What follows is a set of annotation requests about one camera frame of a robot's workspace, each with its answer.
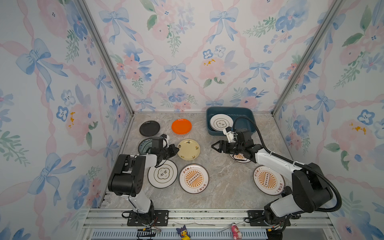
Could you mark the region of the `orange sunburst plate centre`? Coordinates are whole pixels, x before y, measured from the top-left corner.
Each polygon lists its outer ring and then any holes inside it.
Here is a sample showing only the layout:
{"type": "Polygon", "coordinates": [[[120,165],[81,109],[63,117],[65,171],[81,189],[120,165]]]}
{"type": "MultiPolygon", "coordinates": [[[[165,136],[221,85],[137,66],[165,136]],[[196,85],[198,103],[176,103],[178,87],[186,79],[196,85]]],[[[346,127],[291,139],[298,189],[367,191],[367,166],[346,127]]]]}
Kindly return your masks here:
{"type": "Polygon", "coordinates": [[[208,171],[201,165],[190,164],[185,166],[179,175],[181,188],[189,194],[200,194],[209,185],[210,177],[208,171]]]}

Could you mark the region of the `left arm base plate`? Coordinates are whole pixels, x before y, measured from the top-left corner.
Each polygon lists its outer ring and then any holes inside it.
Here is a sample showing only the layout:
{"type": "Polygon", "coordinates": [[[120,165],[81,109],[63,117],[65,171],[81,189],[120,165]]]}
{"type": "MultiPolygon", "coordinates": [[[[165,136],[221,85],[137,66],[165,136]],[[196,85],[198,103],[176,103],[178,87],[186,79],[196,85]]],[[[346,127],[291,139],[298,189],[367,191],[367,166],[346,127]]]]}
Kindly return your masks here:
{"type": "Polygon", "coordinates": [[[166,227],[169,221],[168,210],[153,210],[146,214],[129,211],[127,226],[129,227],[166,227]]]}

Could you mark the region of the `teal plastic bin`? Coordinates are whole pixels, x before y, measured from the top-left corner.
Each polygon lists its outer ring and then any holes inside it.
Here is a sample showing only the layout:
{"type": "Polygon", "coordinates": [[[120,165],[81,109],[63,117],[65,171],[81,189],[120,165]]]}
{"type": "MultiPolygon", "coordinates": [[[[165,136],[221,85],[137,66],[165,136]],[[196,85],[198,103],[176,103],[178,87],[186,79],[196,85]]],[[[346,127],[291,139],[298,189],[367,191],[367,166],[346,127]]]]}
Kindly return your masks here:
{"type": "Polygon", "coordinates": [[[248,129],[252,133],[256,132],[252,122],[256,122],[253,112],[247,108],[237,107],[209,107],[206,111],[207,130],[211,136],[224,136],[223,130],[227,127],[235,126],[235,129],[248,129]]]}

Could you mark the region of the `black round plate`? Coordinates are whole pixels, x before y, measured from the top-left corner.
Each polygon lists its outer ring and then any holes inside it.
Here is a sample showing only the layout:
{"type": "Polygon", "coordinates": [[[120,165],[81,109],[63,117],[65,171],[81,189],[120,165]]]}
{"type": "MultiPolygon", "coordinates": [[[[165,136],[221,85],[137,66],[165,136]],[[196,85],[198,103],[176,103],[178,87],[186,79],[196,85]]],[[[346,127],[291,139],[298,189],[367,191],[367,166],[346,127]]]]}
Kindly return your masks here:
{"type": "Polygon", "coordinates": [[[139,132],[144,137],[152,137],[158,134],[160,131],[161,126],[156,121],[146,121],[143,124],[141,124],[139,128],[139,132]]]}

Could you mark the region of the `cream yellow small plate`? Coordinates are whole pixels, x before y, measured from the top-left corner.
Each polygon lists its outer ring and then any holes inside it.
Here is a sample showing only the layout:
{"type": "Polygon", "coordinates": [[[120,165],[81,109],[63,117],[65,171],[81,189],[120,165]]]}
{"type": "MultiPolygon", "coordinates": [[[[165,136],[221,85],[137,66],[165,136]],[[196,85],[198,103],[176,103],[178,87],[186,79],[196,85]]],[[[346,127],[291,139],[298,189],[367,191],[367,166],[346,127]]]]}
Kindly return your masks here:
{"type": "Polygon", "coordinates": [[[185,161],[195,160],[201,152],[201,147],[193,139],[185,139],[178,144],[178,156],[185,161]]]}

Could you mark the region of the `orange sunburst plate front right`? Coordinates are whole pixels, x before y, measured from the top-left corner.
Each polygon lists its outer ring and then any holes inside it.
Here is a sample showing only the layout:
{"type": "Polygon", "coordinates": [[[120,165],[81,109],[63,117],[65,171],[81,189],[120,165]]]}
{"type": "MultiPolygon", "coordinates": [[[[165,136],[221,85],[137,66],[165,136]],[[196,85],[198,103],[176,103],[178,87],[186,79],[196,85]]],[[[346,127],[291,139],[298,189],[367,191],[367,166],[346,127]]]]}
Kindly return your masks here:
{"type": "Polygon", "coordinates": [[[286,186],[284,177],[266,166],[254,170],[253,180],[256,187],[269,196],[281,195],[286,186]]]}

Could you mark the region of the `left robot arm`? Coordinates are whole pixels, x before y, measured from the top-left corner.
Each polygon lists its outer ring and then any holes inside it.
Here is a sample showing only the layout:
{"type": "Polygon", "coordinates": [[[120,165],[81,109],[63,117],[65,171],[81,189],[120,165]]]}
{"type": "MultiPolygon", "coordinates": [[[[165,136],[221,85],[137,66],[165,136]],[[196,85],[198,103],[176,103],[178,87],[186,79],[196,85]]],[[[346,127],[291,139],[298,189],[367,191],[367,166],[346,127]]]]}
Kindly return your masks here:
{"type": "Polygon", "coordinates": [[[154,204],[141,189],[147,169],[160,168],[179,151],[169,143],[166,134],[152,138],[149,151],[142,155],[120,154],[117,157],[108,181],[108,190],[125,197],[133,206],[133,212],[140,216],[154,215],[154,204]]]}

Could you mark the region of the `orange round plate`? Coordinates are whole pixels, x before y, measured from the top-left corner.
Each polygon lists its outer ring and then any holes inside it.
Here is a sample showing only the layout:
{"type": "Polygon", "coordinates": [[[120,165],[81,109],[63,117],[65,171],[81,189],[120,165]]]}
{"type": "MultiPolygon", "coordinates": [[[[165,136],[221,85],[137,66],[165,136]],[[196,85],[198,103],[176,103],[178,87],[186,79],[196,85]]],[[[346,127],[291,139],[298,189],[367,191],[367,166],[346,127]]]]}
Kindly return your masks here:
{"type": "Polygon", "coordinates": [[[192,123],[187,119],[178,119],[172,123],[172,131],[177,135],[186,135],[192,130],[192,123]]]}

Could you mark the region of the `pink toy figure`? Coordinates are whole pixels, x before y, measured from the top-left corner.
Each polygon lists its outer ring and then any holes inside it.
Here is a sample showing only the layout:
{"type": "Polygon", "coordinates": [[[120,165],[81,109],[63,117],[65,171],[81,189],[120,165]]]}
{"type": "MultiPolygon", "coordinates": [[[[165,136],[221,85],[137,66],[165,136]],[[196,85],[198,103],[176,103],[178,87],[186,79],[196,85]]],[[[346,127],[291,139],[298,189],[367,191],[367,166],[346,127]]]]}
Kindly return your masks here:
{"type": "Polygon", "coordinates": [[[232,223],[231,231],[232,231],[234,240],[241,240],[243,238],[241,231],[239,230],[238,226],[235,223],[232,223]]]}

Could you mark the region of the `purple yellow toy figure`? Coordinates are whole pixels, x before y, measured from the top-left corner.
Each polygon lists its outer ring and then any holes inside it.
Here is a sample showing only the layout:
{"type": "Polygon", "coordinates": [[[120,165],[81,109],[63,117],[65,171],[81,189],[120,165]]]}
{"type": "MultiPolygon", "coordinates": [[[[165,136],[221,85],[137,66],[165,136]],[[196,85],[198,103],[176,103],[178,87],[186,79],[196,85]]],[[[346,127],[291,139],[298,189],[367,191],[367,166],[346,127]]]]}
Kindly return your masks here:
{"type": "Polygon", "coordinates": [[[180,236],[181,240],[190,240],[191,237],[188,234],[186,225],[183,225],[181,228],[176,228],[178,235],[180,236]]]}

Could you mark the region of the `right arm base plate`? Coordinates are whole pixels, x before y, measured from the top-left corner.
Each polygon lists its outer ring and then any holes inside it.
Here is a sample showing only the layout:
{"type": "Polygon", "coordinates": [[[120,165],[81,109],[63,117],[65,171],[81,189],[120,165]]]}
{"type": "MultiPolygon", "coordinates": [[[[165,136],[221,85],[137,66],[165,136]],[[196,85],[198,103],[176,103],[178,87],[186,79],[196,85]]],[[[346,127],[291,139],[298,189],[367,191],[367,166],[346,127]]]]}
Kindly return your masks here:
{"type": "Polygon", "coordinates": [[[248,216],[244,221],[252,227],[284,227],[290,226],[290,220],[287,217],[273,217],[272,214],[265,213],[264,210],[248,210],[248,216]]]}

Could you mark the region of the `orange sunburst plate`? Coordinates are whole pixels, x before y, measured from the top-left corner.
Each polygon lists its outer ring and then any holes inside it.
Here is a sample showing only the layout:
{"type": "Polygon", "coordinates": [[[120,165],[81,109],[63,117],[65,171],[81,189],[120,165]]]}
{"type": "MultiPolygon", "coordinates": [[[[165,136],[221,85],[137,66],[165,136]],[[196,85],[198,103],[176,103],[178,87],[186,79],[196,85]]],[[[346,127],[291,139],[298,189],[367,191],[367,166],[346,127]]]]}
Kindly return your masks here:
{"type": "Polygon", "coordinates": [[[243,154],[231,154],[230,157],[237,163],[246,164],[251,162],[249,159],[245,158],[243,154]]]}
{"type": "Polygon", "coordinates": [[[286,186],[284,177],[266,166],[254,170],[253,180],[256,187],[269,196],[281,195],[286,186]]]}
{"type": "Polygon", "coordinates": [[[208,171],[201,165],[190,164],[185,166],[179,175],[181,188],[189,194],[200,194],[209,185],[210,177],[208,171]]]}

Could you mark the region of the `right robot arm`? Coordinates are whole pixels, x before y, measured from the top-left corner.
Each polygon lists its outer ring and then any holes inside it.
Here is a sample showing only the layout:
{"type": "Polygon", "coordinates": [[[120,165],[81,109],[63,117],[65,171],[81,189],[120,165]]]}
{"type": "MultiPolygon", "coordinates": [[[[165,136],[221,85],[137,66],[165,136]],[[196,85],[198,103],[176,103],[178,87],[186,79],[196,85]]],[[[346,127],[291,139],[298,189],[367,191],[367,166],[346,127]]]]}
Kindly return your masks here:
{"type": "Polygon", "coordinates": [[[270,151],[264,143],[255,144],[250,131],[225,129],[226,140],[212,144],[219,153],[238,155],[261,167],[267,167],[290,181],[284,188],[286,195],[268,203],[264,207],[262,220],[272,226],[286,220],[289,216],[313,212],[333,212],[339,209],[323,206],[333,198],[340,198],[335,186],[323,175],[320,167],[314,163],[302,164],[270,151]]]}

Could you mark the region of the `orange sunburst plate back right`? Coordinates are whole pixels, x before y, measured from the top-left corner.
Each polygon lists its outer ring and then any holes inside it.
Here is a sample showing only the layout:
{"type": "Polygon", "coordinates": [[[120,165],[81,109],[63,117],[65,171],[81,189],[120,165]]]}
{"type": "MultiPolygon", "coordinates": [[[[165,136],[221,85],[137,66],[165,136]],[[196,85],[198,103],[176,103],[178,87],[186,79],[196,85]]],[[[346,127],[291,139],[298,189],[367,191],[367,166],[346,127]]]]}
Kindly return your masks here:
{"type": "Polygon", "coordinates": [[[249,159],[245,158],[243,154],[231,154],[230,157],[237,163],[246,164],[251,162],[249,159]]]}

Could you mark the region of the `white plate clover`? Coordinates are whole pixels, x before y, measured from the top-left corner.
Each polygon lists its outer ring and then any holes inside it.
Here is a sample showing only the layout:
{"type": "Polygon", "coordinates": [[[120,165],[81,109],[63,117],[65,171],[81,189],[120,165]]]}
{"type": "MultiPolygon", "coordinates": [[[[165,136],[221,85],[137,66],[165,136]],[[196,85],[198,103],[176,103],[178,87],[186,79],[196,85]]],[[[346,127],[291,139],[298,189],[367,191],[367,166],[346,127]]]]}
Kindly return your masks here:
{"type": "Polygon", "coordinates": [[[210,119],[210,126],[213,130],[222,132],[227,127],[233,127],[233,119],[225,114],[213,115],[210,119]]]}
{"type": "Polygon", "coordinates": [[[149,183],[157,189],[171,186],[176,181],[177,176],[178,168],[170,160],[163,160],[159,166],[151,167],[148,171],[149,183]]]}

